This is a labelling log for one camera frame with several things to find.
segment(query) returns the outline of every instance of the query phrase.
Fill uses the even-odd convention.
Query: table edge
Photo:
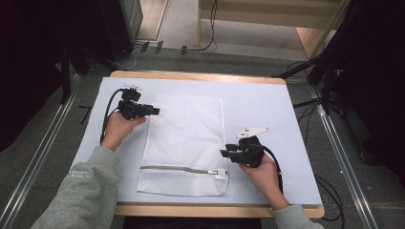
[[[282,78],[272,78],[268,76],[221,74],[221,73],[179,73],[179,72],[127,72],[114,71],[110,74],[116,78],[149,78],[149,79],[174,79],[174,80],[201,80],[218,82],[239,82],[239,83],[260,83],[286,85],[286,80]]]

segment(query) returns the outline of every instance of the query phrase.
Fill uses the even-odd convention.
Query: mesh laundry bag
[[[224,106],[219,98],[155,95],[138,191],[213,196],[226,190]]]

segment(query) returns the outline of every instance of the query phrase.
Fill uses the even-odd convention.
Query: metal frame
[[[38,175],[39,170],[41,169],[42,164],[44,163],[48,152],[51,149],[53,141],[59,129],[65,120],[65,117],[69,110],[71,109],[72,103],[75,100],[76,88],[80,81],[80,77],[76,74],[72,80],[72,93],[67,98],[64,104],[61,104],[53,118],[53,121],[45,133],[44,137],[41,140],[38,148],[36,149],[35,154],[32,157],[32,160],[27,167],[24,175],[21,177],[18,185],[15,187],[14,191],[9,198],[9,201],[6,205],[4,212],[0,218],[0,228],[9,229],[11,228],[14,220],[20,211],[21,206],[23,205],[36,176]]]

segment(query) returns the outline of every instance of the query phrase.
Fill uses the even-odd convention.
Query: white trigger
[[[268,132],[270,129],[268,127],[265,128],[245,128],[240,134],[238,134],[238,138],[248,138],[251,136],[259,135],[264,132]]]

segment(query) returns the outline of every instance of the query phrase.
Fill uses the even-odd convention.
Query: person's left hand
[[[132,120],[127,120],[119,112],[113,112],[105,129],[105,137],[101,142],[101,146],[115,152],[122,140],[128,136],[132,130],[146,121],[146,117],[135,117]]]

